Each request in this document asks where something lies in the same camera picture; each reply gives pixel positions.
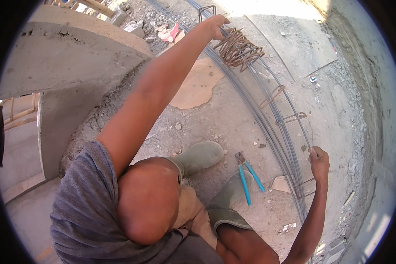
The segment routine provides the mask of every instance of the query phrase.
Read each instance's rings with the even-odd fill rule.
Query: curved concrete wall
[[[42,5],[7,61],[0,99],[42,92],[38,143],[46,180],[59,175],[71,134],[102,96],[152,52],[137,36],[97,18]]]
[[[384,37],[356,0],[314,0],[354,67],[365,133],[364,171],[346,251],[340,263],[364,263],[396,206],[396,65]]]

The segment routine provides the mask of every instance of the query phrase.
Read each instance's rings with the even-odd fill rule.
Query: concrete ground
[[[202,6],[213,4],[212,1],[208,0],[198,2]],[[337,25],[335,27],[333,24],[329,24],[326,18],[320,15],[318,10],[311,5],[306,5],[298,0],[283,1],[284,3],[281,4],[278,2],[267,1],[264,9],[258,8],[258,5],[253,5],[249,1],[245,4],[219,0],[215,4],[217,5],[217,13],[227,16],[233,26],[244,28],[243,33],[247,38],[264,48],[267,54],[264,60],[277,74],[280,82],[285,84],[295,109],[307,114],[307,118],[302,120],[302,124],[310,144],[320,146],[330,155],[330,188],[326,221],[323,236],[314,258],[314,263],[322,263],[327,244],[338,237],[356,237],[359,233],[358,225],[362,224],[362,220],[370,208],[370,203],[362,202],[365,197],[372,197],[369,188],[371,185],[365,175],[370,176],[367,171],[371,172],[373,170],[373,159],[368,153],[375,149],[373,144],[379,140],[375,137],[367,139],[367,134],[372,135],[370,129],[377,129],[376,118],[378,114],[376,112],[368,114],[366,111],[364,112],[364,109],[368,109],[371,104],[373,107],[378,106],[380,108],[381,101],[367,98],[366,94],[370,91],[369,86],[360,82],[360,72],[363,67],[358,67],[355,56],[351,55],[349,50],[351,44],[339,35],[338,26],[347,26],[347,29],[350,30],[345,19],[338,17],[338,15],[331,17],[331,19],[334,19],[334,25]],[[129,3],[132,13],[121,27],[131,20],[144,19],[144,23],[146,23],[152,20],[158,21],[161,17],[145,1],[129,1]],[[192,18],[196,20],[198,18],[196,10],[184,1],[166,0],[165,4],[169,5],[169,10],[189,21],[192,21]],[[332,41],[338,51],[336,61],[315,72],[321,87],[316,87],[308,78],[294,81],[282,58],[270,45],[269,40],[264,37],[264,33],[247,18],[246,14],[264,14],[286,18],[306,16],[306,19],[321,19],[323,31],[334,36]],[[146,37],[153,34],[152,31],[146,31]],[[158,54],[166,48],[167,44],[155,39],[150,46],[153,53]],[[71,161],[79,153],[82,146],[87,141],[93,140],[111,116],[122,106],[124,98],[135,86],[146,66],[147,64],[139,66],[124,79],[119,87],[108,92],[99,106],[93,109],[85,122],[78,127],[72,135],[72,140],[62,159],[60,165],[62,174],[70,166]],[[253,83],[253,78],[248,71],[239,73],[238,70],[235,70],[235,72],[241,77],[255,99],[262,97],[262,93],[258,86]],[[276,85],[270,82],[269,87],[274,89]],[[277,98],[276,103],[283,116],[291,114],[291,109],[285,102],[284,97]],[[265,108],[265,112],[269,121],[274,124],[275,119],[270,110]],[[181,128],[176,129],[176,124],[181,124]],[[303,181],[309,180],[312,176],[310,165],[306,161],[308,152],[303,150],[303,146],[306,145],[303,133],[297,122],[288,124],[288,131],[299,160]],[[264,184],[266,192],[262,193],[254,185],[250,194],[253,204],[248,207],[243,198],[234,205],[234,209],[248,221],[264,241],[274,248],[279,254],[280,261],[284,260],[301,226],[296,208],[289,193],[270,188],[274,178],[282,176],[280,167],[262,131],[259,130],[249,110],[226,78],[222,78],[217,83],[213,88],[211,99],[203,105],[188,110],[181,110],[169,105],[161,114],[149,135],[151,137],[143,143],[132,163],[151,156],[169,156],[173,153],[179,153],[201,141],[217,141],[227,150],[224,160],[219,164],[191,175],[184,182],[195,188],[198,197],[204,204],[208,203],[229,176],[237,171],[234,154],[243,151]],[[257,142],[258,145],[262,143],[267,146],[258,148],[258,145],[254,145],[254,142]],[[41,257],[40,259],[44,263],[55,261],[48,249],[50,238],[46,227],[50,225],[47,216],[50,213],[51,200],[58,183],[57,179],[48,182],[8,205],[10,217],[21,240],[32,256],[34,258]],[[41,196],[45,189],[47,189],[47,198],[38,199],[37,197]],[[312,192],[314,185],[306,185],[305,190],[307,193]],[[344,207],[343,204],[352,191],[355,191],[356,194],[350,203]],[[312,198],[312,195],[306,198],[307,209],[309,209]],[[26,217],[30,211],[28,210],[28,213],[26,213],[23,210],[17,210],[17,204],[22,205],[21,208],[27,207],[41,215],[35,221],[36,225],[41,226],[39,231],[34,232],[33,225],[28,224],[29,220]],[[296,229],[282,232],[284,225],[294,222],[297,222]],[[37,242],[42,240],[36,239],[36,236],[40,236],[46,242],[40,245]]]

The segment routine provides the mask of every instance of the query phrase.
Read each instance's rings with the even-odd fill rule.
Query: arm
[[[143,73],[121,109],[98,135],[113,162],[116,176],[131,163],[164,108],[179,90],[201,51],[212,39],[223,39],[222,15],[199,23]]]
[[[319,147],[311,147],[308,151],[310,152],[309,160],[311,160],[311,170],[316,183],[315,195],[305,222],[283,264],[303,264],[307,262],[314,253],[323,233],[327,202],[328,169],[330,167],[329,157]]]

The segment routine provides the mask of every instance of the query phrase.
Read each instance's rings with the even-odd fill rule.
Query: leg
[[[178,215],[177,168],[164,158],[148,158],[130,166],[118,185],[116,212],[127,238],[140,245],[157,242]]]
[[[201,142],[176,157],[152,157],[129,166],[119,179],[116,209],[127,238],[151,245],[171,228],[179,228],[204,207],[182,178],[219,162],[223,148],[215,142]]]
[[[251,187],[253,176],[244,171]],[[208,205],[211,226],[219,237],[216,251],[227,264],[279,263],[277,253],[267,245],[252,227],[231,209],[231,205],[244,196],[239,172],[233,174]]]
[[[221,224],[217,234],[216,251],[226,264],[280,263],[277,253],[254,230]]]

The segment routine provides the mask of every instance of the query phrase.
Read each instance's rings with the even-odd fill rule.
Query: knee
[[[170,165],[162,158],[140,161],[118,181],[119,225],[127,239],[137,244],[157,242],[176,220],[180,186],[177,169]]]

